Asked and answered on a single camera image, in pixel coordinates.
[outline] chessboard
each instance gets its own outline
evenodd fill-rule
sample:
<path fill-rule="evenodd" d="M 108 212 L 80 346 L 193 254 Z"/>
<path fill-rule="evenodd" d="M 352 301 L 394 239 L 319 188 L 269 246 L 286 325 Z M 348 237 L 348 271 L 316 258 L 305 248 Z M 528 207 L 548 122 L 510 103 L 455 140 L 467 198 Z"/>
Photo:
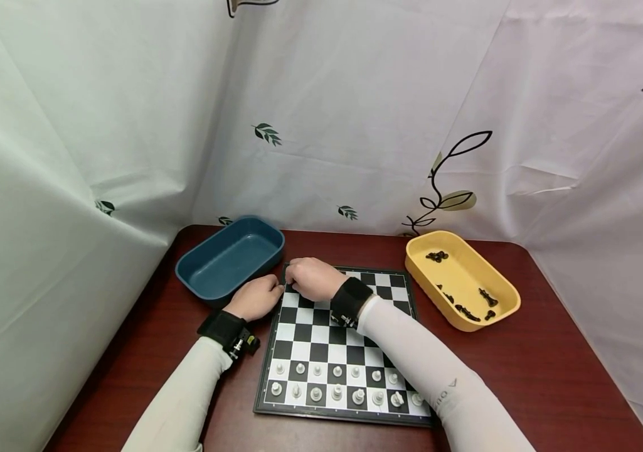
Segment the chessboard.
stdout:
<path fill-rule="evenodd" d="M 417 318 L 406 272 L 336 268 Z M 254 412 L 431 426 L 429 405 L 374 342 L 337 325 L 329 303 L 313 303 L 291 285 L 284 290 L 273 318 Z"/>

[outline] person's left hand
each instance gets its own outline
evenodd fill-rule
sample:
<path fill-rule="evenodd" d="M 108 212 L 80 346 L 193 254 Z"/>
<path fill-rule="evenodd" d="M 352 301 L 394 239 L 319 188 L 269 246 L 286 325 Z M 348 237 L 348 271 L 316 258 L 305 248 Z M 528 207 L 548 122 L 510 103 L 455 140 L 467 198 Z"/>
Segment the person's left hand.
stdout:
<path fill-rule="evenodd" d="M 257 277 L 246 282 L 223 310 L 251 322 L 268 314 L 283 293 L 284 287 L 275 275 Z"/>

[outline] wooden table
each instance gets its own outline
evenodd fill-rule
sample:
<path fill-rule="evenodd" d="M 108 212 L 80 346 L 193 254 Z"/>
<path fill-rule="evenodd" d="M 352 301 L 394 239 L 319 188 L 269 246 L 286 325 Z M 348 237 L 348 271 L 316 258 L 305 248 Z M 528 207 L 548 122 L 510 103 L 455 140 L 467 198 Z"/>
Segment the wooden table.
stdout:
<path fill-rule="evenodd" d="M 188 227 L 178 234 L 46 451 L 120 451 L 209 312 L 176 279 L 174 265 L 216 229 Z M 401 237 L 284 234 L 285 260 L 314 256 L 336 265 L 404 268 L 408 239 Z M 537 451 L 643 451 L 640 422 L 525 249 L 470 244 L 517 287 L 521 309 L 490 328 L 462 333 L 415 284 L 421 323 L 482 376 Z M 204 451 L 449 450 L 441 428 L 254 414 L 269 326 L 268 317 L 254 325 L 262 348 L 221 378 L 202 435 Z"/>

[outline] chessboard frame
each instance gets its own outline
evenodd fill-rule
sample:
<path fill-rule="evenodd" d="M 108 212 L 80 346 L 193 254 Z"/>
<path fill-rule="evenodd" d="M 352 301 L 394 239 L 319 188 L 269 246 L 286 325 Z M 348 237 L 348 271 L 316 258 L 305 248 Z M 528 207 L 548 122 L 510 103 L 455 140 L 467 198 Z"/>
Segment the chessboard frame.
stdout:
<path fill-rule="evenodd" d="M 284 285 L 284 295 L 286 294 L 286 267 L 289 265 L 289 262 L 285 262 L 282 270 L 282 280 L 281 284 Z M 349 266 L 334 266 L 337 270 L 340 271 L 353 271 L 353 272 L 374 272 L 374 273 L 383 273 L 387 275 L 398 275 L 404 278 L 404 284 L 407 289 L 408 295 L 408 304 L 410 305 L 410 316 L 413 319 L 417 319 L 417 304 L 415 297 L 412 292 L 412 278 L 406 271 L 397 271 L 397 270 L 386 270 L 383 268 L 372 268 L 372 267 L 349 267 Z M 270 327 L 270 334 L 268 338 L 268 343 L 266 344 L 266 351 L 263 357 L 263 367 L 261 368 L 261 373 L 258 380 L 258 388 L 256 389 L 256 400 L 253 408 L 254 413 L 259 414 L 279 414 L 283 416 L 293 416 L 293 417 L 309 417 L 317 419 L 332 419 L 332 420 L 341 420 L 347 422 L 365 422 L 373 424 L 392 424 L 392 425 L 403 425 L 403 426 L 412 426 L 412 427 L 432 427 L 432 419 L 434 418 L 434 412 L 430 409 L 429 417 L 417 417 L 412 415 L 405 415 L 403 417 L 398 417 L 394 413 L 378 413 L 375 411 L 365 411 L 359 410 L 355 411 L 354 416 L 349 414 L 339 414 L 337 410 L 333 408 L 328 408 L 325 406 L 302 406 L 302 405 L 286 405 L 286 404 L 273 404 L 266 402 L 265 399 L 265 386 L 268 384 L 270 378 L 270 363 L 273 359 L 272 344 L 275 343 L 275 335 L 277 334 L 279 320 L 280 320 L 280 309 L 282 308 L 282 303 L 279 302 L 277 307 L 274 309 L 274 315 L 272 320 L 272 327 Z"/>

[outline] hand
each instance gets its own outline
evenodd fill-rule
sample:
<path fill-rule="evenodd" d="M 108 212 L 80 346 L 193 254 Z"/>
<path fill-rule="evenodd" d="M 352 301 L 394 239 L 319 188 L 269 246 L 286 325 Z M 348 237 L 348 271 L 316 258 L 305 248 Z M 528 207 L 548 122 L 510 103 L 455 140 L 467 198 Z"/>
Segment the hand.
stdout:
<path fill-rule="evenodd" d="M 329 301 L 349 276 L 315 257 L 292 259 L 286 267 L 286 282 L 305 299 Z"/>
<path fill-rule="evenodd" d="M 246 282 L 223 310 L 251 322 L 268 314 L 283 293 L 284 287 L 275 275 L 257 277 Z"/>

